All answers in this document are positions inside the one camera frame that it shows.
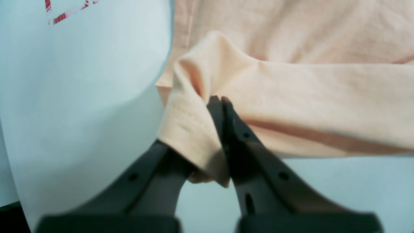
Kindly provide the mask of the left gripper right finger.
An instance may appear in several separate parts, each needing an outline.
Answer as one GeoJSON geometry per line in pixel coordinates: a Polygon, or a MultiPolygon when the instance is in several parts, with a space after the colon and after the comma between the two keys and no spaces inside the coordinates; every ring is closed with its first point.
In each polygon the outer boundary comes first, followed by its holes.
{"type": "Polygon", "coordinates": [[[373,213],[324,197],[276,157],[226,97],[207,108],[225,152],[242,217],[237,233],[382,233],[373,213]]]}

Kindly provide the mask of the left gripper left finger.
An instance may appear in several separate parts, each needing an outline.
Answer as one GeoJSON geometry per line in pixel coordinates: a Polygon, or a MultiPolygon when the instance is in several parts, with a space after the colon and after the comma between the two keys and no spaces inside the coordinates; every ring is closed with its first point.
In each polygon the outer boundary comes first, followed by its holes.
{"type": "Polygon", "coordinates": [[[37,233],[182,233],[175,217],[194,165],[155,141],[99,195],[64,214],[42,218],[37,233]]]}

